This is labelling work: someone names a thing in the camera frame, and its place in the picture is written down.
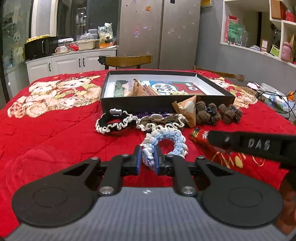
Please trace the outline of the person's right hand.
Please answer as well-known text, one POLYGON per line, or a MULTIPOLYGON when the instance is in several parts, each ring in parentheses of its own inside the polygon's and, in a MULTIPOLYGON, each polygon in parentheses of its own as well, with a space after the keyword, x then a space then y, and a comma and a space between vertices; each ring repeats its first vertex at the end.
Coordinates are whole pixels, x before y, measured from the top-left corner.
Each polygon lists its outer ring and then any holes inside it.
POLYGON ((283 208, 276 226, 285 235, 289 235, 295 229, 295 189, 287 177, 284 177, 279 192, 283 199, 283 208))

